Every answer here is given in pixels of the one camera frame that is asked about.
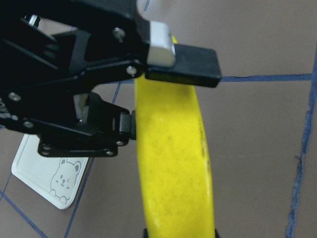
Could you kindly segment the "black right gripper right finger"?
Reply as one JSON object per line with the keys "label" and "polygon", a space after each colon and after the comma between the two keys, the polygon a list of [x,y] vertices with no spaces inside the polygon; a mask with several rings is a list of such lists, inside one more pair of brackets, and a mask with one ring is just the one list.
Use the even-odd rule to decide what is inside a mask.
{"label": "black right gripper right finger", "polygon": [[217,229],[215,229],[215,238],[220,238],[220,235],[218,234]]}

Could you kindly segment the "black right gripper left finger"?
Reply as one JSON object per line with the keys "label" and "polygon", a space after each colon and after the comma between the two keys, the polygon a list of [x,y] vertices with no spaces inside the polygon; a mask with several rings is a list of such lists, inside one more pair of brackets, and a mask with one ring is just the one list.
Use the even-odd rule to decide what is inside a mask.
{"label": "black right gripper left finger", "polygon": [[147,229],[143,229],[143,236],[142,236],[142,238],[149,238]]}

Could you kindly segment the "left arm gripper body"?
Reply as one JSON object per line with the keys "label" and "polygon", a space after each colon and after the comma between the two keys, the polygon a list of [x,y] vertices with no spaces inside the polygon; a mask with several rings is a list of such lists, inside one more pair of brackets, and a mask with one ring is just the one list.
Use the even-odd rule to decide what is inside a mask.
{"label": "left arm gripper body", "polygon": [[17,120],[6,128],[37,134],[37,122],[72,122],[103,83],[148,69],[150,23],[134,0],[3,0],[0,97]]}

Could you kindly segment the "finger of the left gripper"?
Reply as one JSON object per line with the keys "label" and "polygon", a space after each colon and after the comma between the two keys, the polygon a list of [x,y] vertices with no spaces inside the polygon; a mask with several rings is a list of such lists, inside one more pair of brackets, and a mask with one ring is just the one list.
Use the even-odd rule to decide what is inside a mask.
{"label": "finger of the left gripper", "polygon": [[166,23],[150,21],[145,77],[150,80],[215,88],[221,70],[215,50],[174,43]]}
{"label": "finger of the left gripper", "polygon": [[86,114],[77,121],[38,121],[38,153],[45,157],[114,157],[136,139],[135,111],[88,94]]}

